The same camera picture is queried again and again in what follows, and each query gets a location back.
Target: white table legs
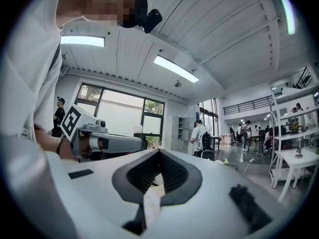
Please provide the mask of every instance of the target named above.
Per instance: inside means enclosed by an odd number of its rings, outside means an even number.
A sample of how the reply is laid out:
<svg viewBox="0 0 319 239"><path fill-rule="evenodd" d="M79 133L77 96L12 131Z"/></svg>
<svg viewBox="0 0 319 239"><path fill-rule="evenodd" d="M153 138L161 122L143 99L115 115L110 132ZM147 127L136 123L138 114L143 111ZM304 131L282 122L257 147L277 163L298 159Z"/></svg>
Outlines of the white table legs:
<svg viewBox="0 0 319 239"><path fill-rule="evenodd" d="M283 200L284 197L285 197L285 194L287 193L287 190L288 190L288 188L289 188L290 181L291 181L291 179L292 179L292 177L293 177L293 174L294 174L294 169L291 167L291 168L289 169L289 173L288 173L288 177L287 177L287 181L286 181L286 183L285 183L284 189L283 189L283 191L282 191L282 193L281 193L281 195L280 195L280 197L279 197L279 199L278 199L278 202L279 202L279 203L282 202L282 200Z"/></svg>
<svg viewBox="0 0 319 239"><path fill-rule="evenodd" d="M293 189L296 187L297 185L297 182L298 182L298 179L299 179L299 175L300 175L300 171L301 171L301 168L297 168L296 169L296 172L295 172L295 181L294 181L294 184L293 184Z"/></svg>
<svg viewBox="0 0 319 239"><path fill-rule="evenodd" d="M319 162L316 164L315 170L314 170L314 174L311 177L307 192L306 192L306 196L308 195L308 193L310 192L310 188L313 186L313 183L315 182L315 178L317 176L318 173L318 166L319 166Z"/></svg>
<svg viewBox="0 0 319 239"><path fill-rule="evenodd" d="M277 186L278 178L281 173L281 167L283 165L283 158L278 154L277 163L276 163L276 174L273 182L273 189Z"/></svg>

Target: ceiling light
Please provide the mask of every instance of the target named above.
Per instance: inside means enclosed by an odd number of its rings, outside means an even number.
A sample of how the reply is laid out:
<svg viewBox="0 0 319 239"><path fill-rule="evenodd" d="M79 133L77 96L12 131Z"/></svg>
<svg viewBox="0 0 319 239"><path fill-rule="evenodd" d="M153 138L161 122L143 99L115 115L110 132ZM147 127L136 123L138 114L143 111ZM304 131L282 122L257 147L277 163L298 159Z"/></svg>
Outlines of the ceiling light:
<svg viewBox="0 0 319 239"><path fill-rule="evenodd" d="M199 81L199 79L192 75L190 72L186 71L185 69L179 67L178 65L174 64L173 62L167 60L166 58L163 58L161 56L157 56L156 59L154 60L154 63L160 66L165 67L166 69L169 69L170 71L181 75L182 77L184 77L185 79L195 83L197 81Z"/></svg>
<svg viewBox="0 0 319 239"><path fill-rule="evenodd" d="M85 36L85 35L63 35L61 44L84 44L92 46L105 46L105 37Z"/></svg>
<svg viewBox="0 0 319 239"><path fill-rule="evenodd" d="M293 7L289 0L281 0L286 14L287 31L288 34L294 34L296 32L295 16Z"/></svg>

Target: white ceiling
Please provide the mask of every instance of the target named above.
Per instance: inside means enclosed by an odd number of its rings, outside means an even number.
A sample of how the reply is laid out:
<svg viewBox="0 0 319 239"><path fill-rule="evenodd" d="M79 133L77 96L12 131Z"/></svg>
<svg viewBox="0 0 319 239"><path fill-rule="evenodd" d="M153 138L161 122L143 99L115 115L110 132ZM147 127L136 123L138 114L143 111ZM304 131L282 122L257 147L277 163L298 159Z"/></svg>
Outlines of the white ceiling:
<svg viewBox="0 0 319 239"><path fill-rule="evenodd" d="M310 50L299 21L297 33L287 34L278 0L148 1L149 11L157 8L163 16L152 34L82 20L66 24L63 34L106 38L104 48L63 45L63 63L73 69L69 73L91 71L95 78L117 82L122 78L130 86L143 85L191 104L283 75L295 69L285 63ZM194 70L199 81L193 84L182 78L182 86L176 88L180 76L154 64L158 54Z"/></svg>

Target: railing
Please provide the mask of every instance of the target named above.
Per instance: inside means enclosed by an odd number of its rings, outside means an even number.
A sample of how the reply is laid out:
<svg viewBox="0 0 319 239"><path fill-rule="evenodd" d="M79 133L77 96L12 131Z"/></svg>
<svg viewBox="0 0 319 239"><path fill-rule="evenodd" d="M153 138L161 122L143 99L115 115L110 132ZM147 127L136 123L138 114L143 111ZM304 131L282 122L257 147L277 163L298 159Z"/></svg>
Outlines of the railing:
<svg viewBox="0 0 319 239"><path fill-rule="evenodd" d="M235 114L235 113L242 113L250 110L255 110L262 107L269 106L269 102L272 102L273 96L268 96L256 100L252 100L249 102L245 102L242 104L224 107L224 114Z"/></svg>
<svg viewBox="0 0 319 239"><path fill-rule="evenodd" d="M296 89L303 89L308 87L310 82L313 80L313 77L311 76L309 70L307 69L307 66L305 67L303 74L300 76L298 82L294 86Z"/></svg>

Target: hand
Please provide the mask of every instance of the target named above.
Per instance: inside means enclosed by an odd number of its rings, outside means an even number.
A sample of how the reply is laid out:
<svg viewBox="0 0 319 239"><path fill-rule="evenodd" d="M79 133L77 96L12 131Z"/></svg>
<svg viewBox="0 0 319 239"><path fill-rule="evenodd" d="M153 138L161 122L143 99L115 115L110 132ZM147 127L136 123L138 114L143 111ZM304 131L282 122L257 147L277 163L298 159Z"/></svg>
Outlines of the hand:
<svg viewBox="0 0 319 239"><path fill-rule="evenodd" d="M90 155L90 137L87 135L82 135L80 136L79 139L80 142L80 155L83 159L89 159ZM98 145L99 148L102 149L103 148L103 144L102 144L102 140L99 139L98 140ZM60 148L60 158L61 159L72 159L72 160L77 160L72 152L71 152L71 148L70 148L70 141L67 140L64 143L62 143L61 148Z"/></svg>

